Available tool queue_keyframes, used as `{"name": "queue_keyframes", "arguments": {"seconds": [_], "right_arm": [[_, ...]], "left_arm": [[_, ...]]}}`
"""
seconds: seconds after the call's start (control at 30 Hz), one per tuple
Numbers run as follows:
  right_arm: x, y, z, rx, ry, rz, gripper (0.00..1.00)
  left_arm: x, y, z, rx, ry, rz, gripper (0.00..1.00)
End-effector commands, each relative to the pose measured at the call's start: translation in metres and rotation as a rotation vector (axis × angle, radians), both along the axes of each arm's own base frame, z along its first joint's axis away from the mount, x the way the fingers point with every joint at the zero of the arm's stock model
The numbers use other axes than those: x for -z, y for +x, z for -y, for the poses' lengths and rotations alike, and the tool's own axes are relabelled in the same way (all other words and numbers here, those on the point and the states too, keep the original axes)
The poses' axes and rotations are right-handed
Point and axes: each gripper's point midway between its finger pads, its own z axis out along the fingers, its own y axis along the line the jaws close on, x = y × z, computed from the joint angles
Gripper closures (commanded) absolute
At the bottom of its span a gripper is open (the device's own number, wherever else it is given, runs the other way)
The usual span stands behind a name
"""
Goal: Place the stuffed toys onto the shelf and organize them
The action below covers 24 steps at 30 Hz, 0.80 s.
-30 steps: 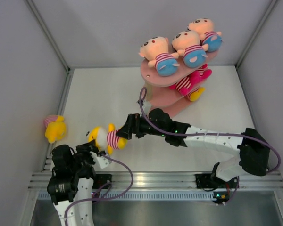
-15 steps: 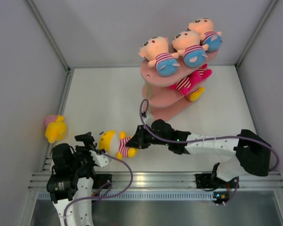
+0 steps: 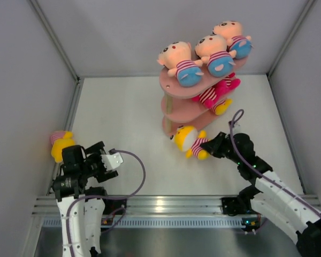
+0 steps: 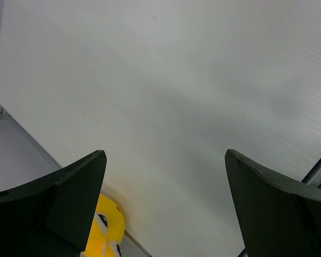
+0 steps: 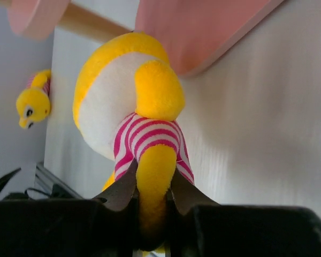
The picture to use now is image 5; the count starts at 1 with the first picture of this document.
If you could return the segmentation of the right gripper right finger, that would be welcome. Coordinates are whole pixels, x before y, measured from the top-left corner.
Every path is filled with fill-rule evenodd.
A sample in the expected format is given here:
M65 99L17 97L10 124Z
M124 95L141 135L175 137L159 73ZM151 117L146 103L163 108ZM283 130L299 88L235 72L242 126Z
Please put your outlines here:
M176 172L168 193L166 256L321 256L310 209L220 205Z

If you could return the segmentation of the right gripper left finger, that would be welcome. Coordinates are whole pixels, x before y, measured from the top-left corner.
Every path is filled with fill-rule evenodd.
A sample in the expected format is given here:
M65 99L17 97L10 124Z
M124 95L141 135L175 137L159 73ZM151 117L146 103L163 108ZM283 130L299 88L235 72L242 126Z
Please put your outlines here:
M138 256L136 167L93 199L0 200L0 256Z

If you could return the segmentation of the yellow plush corner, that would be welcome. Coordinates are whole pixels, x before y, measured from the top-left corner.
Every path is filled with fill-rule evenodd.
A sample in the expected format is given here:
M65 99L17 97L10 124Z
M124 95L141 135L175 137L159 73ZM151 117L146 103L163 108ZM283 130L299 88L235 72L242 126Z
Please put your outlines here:
M19 126L29 129L34 123L45 120L51 111L50 102L51 70L45 69L33 74L26 88L16 100Z

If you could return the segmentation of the yellow plush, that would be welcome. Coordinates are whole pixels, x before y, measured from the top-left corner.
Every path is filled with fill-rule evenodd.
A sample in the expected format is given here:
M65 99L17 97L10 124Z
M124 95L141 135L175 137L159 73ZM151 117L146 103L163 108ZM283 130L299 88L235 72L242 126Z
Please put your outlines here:
M114 160L106 187L133 162L139 192L143 250L162 247L166 192L175 172L194 175L177 118L185 106L181 83L154 37L130 32L96 49L82 67L73 99L73 119L95 152Z

